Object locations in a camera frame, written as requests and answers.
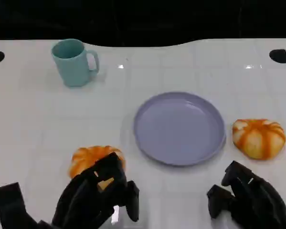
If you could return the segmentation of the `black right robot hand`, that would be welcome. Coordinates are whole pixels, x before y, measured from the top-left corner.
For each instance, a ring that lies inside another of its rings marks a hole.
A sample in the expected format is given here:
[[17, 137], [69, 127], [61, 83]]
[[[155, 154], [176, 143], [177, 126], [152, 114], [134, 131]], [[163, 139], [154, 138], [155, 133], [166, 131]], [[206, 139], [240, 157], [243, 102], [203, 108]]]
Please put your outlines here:
[[233, 161], [221, 185], [207, 192], [211, 218], [228, 211], [243, 229], [286, 229], [286, 205], [277, 190], [244, 165]]

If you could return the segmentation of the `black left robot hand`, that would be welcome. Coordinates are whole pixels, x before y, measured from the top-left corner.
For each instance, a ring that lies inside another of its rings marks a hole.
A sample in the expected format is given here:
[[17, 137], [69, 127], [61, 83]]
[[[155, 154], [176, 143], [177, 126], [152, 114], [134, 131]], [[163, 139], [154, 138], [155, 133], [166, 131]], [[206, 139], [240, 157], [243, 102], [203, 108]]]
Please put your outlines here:
[[139, 189], [127, 181], [115, 152], [72, 178], [61, 194], [52, 224], [60, 229], [98, 229], [125, 207], [133, 222], [139, 220]]

